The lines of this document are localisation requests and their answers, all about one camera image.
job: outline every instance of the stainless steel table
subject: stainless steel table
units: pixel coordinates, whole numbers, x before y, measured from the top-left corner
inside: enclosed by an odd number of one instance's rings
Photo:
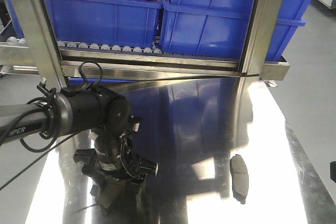
[[[135,149],[159,163],[158,175],[102,216],[92,180],[72,160],[92,146],[82,132],[48,155],[26,223],[336,223],[334,202],[258,77],[108,86],[144,118]],[[232,194],[235,154],[249,173],[244,205]]]

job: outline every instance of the robotic arm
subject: robotic arm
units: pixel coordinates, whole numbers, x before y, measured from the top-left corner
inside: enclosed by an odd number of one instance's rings
[[[43,152],[60,136],[91,129],[89,137],[95,148],[76,150],[73,160],[84,164],[82,173],[95,181],[91,194],[103,214],[111,210],[126,184],[140,188],[146,174],[156,175],[158,164],[133,151],[132,134],[138,131],[142,119],[130,115],[125,97],[99,86],[99,82],[78,91],[47,90],[45,81],[37,88],[45,97],[25,105],[0,106],[0,145],[21,138],[28,150]],[[22,137],[38,132],[53,140],[36,150]]]

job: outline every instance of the metal rail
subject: metal rail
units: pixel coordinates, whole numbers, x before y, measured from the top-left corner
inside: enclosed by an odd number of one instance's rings
[[[318,0],[329,9],[336,8],[336,0]]]
[[[44,0],[12,2],[39,74],[48,80],[50,87],[66,87],[67,79],[62,74],[60,52]]]
[[[48,79],[49,85],[59,88],[67,84],[66,77],[78,77],[78,65],[89,59],[102,64],[105,78],[132,80],[254,75],[282,80],[289,68],[286,62],[265,62],[282,0],[255,0],[240,62],[214,57],[58,48],[44,1],[12,2],[29,46],[0,42],[0,65],[13,66],[3,71],[39,73]],[[88,76],[97,76],[94,67],[87,69]]]

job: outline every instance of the black cable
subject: black cable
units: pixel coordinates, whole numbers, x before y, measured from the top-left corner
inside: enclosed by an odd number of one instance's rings
[[[45,155],[47,155],[49,152],[51,152],[53,149],[59,147],[62,143],[64,143],[66,140],[76,136],[79,132],[77,133],[73,133],[69,136],[67,136],[65,139],[63,139],[62,141],[60,141],[59,143],[55,144],[52,148],[50,148],[49,150],[47,150],[46,152],[44,152],[42,155],[40,155],[37,159],[35,159],[34,161],[32,161],[29,165],[27,165],[25,168],[23,168],[19,173],[17,173],[14,177],[12,177],[9,181],[7,181],[6,183],[4,183],[1,187],[0,187],[0,191],[2,189],[4,189],[6,186],[8,186],[11,182],[13,182],[15,179],[17,179],[22,173],[24,173],[25,171],[27,171],[29,168],[31,168],[33,165],[35,165],[39,160],[41,160]]]
[[[28,110],[25,113],[21,114],[20,116],[18,116],[17,118],[15,118],[14,120],[12,120],[12,122],[9,124],[8,128],[6,129],[6,131],[2,134],[1,138],[0,138],[0,146],[4,143],[7,135],[13,130],[13,128],[15,128],[15,126],[26,116],[37,113],[37,112],[41,112],[43,111],[42,108],[37,108],[37,109],[33,109],[33,110]]]
[[[45,135],[43,133],[40,134],[40,136],[44,139],[49,139],[52,137],[52,140],[49,142],[48,145],[46,145],[45,147],[41,149],[35,149],[35,148],[30,147],[23,138],[20,138],[20,143],[22,144],[22,146],[30,152],[34,152],[34,153],[44,152],[48,150],[57,140],[58,133],[59,133],[59,120],[58,120],[59,112],[57,110],[56,103],[54,102],[55,93],[56,93],[56,89],[52,88],[46,94],[46,97],[33,98],[27,102],[27,104],[31,104],[37,101],[45,102],[46,104],[43,105],[43,109],[47,110],[49,109],[49,106],[51,105],[51,109],[53,110],[53,113],[54,113],[54,122],[51,124],[51,128],[48,130],[50,132],[53,132],[52,136]]]
[[[97,81],[95,81],[94,83],[91,83],[89,84],[89,81],[88,81],[88,78],[86,77],[86,75],[83,73],[83,65],[86,64],[86,63],[92,63],[92,64],[95,64],[99,70],[100,70],[100,74],[99,74],[99,79]],[[101,80],[103,79],[103,70],[101,68],[101,66],[96,63],[95,61],[93,60],[88,60],[88,61],[85,61],[83,62],[79,67],[78,67],[78,72],[80,74],[80,76],[82,77],[84,83],[83,83],[83,86],[81,87],[81,89],[79,89],[78,91],[76,92],[80,92],[80,91],[83,91],[83,90],[87,90],[89,88],[95,88],[100,82]]]

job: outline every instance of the stainless steel post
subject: stainless steel post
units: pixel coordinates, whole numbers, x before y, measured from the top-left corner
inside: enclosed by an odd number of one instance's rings
[[[44,0],[12,0],[16,15],[34,58],[39,75],[47,79],[49,87],[66,87],[62,74],[54,31]]]
[[[282,0],[255,0],[245,48],[239,64],[243,75],[260,75],[277,23]]]

